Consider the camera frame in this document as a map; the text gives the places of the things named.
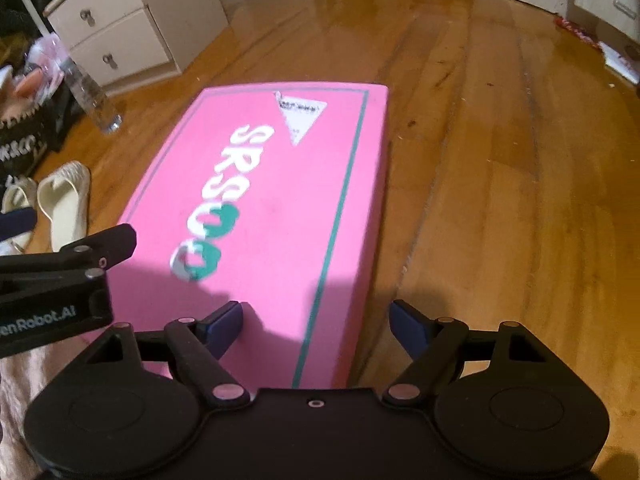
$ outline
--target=wooden floor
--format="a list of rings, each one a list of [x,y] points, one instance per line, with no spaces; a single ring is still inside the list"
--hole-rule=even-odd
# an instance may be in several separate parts
[[[406,364],[385,307],[404,298],[471,328],[523,322],[606,403],[596,470],[640,454],[640,100],[602,57],[511,0],[223,0],[231,27],[176,79],[117,98],[39,178],[78,159],[90,228],[113,225],[174,124],[208,86],[274,80],[390,89],[390,170],[353,381]],[[47,249],[41,222],[32,250]]]

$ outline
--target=drawer handle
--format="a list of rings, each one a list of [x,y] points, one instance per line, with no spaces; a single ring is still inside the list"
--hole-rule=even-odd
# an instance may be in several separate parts
[[[638,13],[629,9],[624,3],[622,3],[620,0],[613,0],[613,6],[616,7],[617,10],[619,10],[620,12],[624,12],[628,17],[630,17],[632,20],[636,19],[638,17]]]
[[[102,60],[114,70],[118,69],[118,64],[113,60],[113,56],[111,54],[105,54],[102,56]]]
[[[95,25],[94,17],[91,15],[91,11],[89,9],[83,9],[80,11],[80,19],[87,22],[89,27],[93,27]]]

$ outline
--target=green border line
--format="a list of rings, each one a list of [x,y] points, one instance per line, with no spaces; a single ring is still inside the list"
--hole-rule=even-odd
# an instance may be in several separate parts
[[[351,144],[351,153],[349,154],[347,171],[344,173],[344,180],[342,181],[342,190],[340,191],[340,200],[338,200],[338,207],[335,210],[334,225],[331,228],[331,235],[329,236],[329,244],[326,247],[326,253],[324,255],[324,262],[322,263],[322,271],[320,272],[320,278],[318,279],[318,286],[316,287],[314,302],[311,307],[311,312],[309,313],[308,321],[306,322],[305,338],[303,339],[302,346],[300,347],[300,354],[298,355],[296,371],[293,374],[293,381],[291,382],[292,388],[300,387],[300,379],[302,378],[302,371],[305,368],[306,357],[309,354],[309,344],[311,343],[311,336],[313,335],[314,326],[316,325],[316,320],[318,319],[318,311],[320,310],[320,302],[322,301],[322,295],[324,294],[324,284],[326,283],[326,276],[329,272],[331,257],[334,254],[335,239],[337,238],[338,228],[340,227],[340,218],[342,217],[342,210],[344,209],[344,201],[347,198],[347,190],[349,189],[351,171],[353,170],[353,162],[356,158],[356,152],[358,151],[358,142],[360,141],[360,131],[362,129],[362,123],[364,121],[364,112],[367,108],[368,99],[369,99],[369,91],[365,90],[362,96],[362,106],[360,107],[360,116],[358,117],[358,126],[356,127],[356,134],[353,137],[353,143]]]
[[[329,236],[329,243],[326,248],[326,253],[324,254],[324,261],[322,262],[322,270],[320,272],[320,277],[318,278],[318,286],[316,286],[316,293],[314,295],[314,302],[311,306],[311,311],[309,312],[309,317],[306,322],[305,329],[305,337],[302,340],[302,345],[300,347],[300,354],[298,355],[298,362],[296,363],[296,369],[293,374],[293,380],[291,383],[292,388],[300,387],[300,380],[302,378],[302,371],[305,368],[306,358],[309,354],[309,345],[311,343],[311,336],[313,335],[314,326],[316,325],[316,320],[318,318],[318,311],[320,310],[320,302],[322,301],[322,295],[324,294],[324,285],[326,283],[326,276],[329,272],[329,266],[331,264],[331,258],[334,254],[335,247],[335,239],[338,235],[338,228],[340,227],[340,219],[342,218],[342,210],[344,209],[344,202],[347,198],[347,191],[349,189],[349,181],[351,179],[351,171],[353,170],[353,163],[355,161],[356,152],[358,150],[358,143],[360,142],[360,131],[362,129],[362,123],[364,122],[364,114],[367,108],[367,101],[369,100],[369,91],[362,90],[359,88],[318,88],[316,86],[296,86],[291,87],[287,86],[284,83],[281,86],[277,85],[268,85],[269,88],[265,88],[264,85],[261,88],[242,88],[242,89],[227,89],[219,91],[217,88],[207,88],[205,89],[196,100],[191,104],[190,108],[192,110],[187,110],[186,114],[191,118],[200,107],[206,102],[206,97],[211,94],[218,95],[226,95],[226,94],[236,94],[243,92],[270,92],[270,91],[329,91],[329,92],[360,92],[362,94],[362,106],[360,107],[360,115],[358,117],[358,125],[356,127],[356,133],[353,137],[353,142],[351,143],[351,152],[349,154],[349,161],[347,163],[347,169],[344,174],[344,179],[342,180],[342,189],[340,190],[340,198],[338,199],[338,207],[335,211],[334,224],[332,225],[331,234]],[[135,211],[138,209],[138,204],[140,204],[140,200],[146,191],[146,188],[151,184],[153,177],[156,176],[156,173],[159,167],[162,165],[164,158],[168,155],[169,151],[173,147],[174,143],[178,138],[182,135],[185,126],[188,124],[184,124],[182,128],[178,131],[177,135],[171,140],[169,145],[166,147],[158,161],[155,163],[149,178],[143,184],[142,190],[136,196],[136,200],[134,205],[131,207],[130,211],[127,214],[127,217],[124,219],[125,222],[129,222]]]

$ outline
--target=white triangle label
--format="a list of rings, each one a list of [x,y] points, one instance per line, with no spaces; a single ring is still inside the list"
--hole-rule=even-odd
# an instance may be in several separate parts
[[[284,96],[280,92],[276,92],[276,101],[287,123],[294,146],[298,145],[326,108],[326,103],[322,101]]]

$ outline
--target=pink box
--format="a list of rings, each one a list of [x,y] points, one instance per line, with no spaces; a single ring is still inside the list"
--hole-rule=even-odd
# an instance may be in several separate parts
[[[210,88],[149,167],[121,222],[138,232],[109,272],[136,330],[247,302],[222,364],[245,387],[344,386],[380,222],[386,88]]]

